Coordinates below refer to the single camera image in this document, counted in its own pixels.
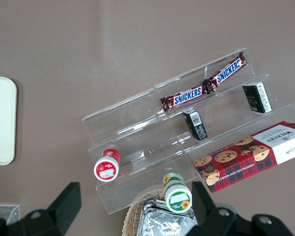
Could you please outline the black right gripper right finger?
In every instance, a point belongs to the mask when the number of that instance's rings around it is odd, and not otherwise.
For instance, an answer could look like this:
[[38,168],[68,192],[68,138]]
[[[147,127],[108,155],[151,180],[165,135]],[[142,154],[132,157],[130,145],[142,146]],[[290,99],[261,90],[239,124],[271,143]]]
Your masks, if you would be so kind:
[[217,207],[203,183],[192,183],[192,208],[198,224],[188,236],[292,236],[277,217],[256,214],[251,221],[226,207]]

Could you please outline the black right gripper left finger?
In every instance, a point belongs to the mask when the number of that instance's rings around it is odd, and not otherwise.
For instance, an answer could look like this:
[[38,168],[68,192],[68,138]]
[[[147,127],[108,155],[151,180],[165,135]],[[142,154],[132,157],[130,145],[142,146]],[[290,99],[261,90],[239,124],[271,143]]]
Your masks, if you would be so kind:
[[63,236],[81,206],[80,183],[71,182],[47,209],[34,210],[10,225],[0,218],[0,236]]

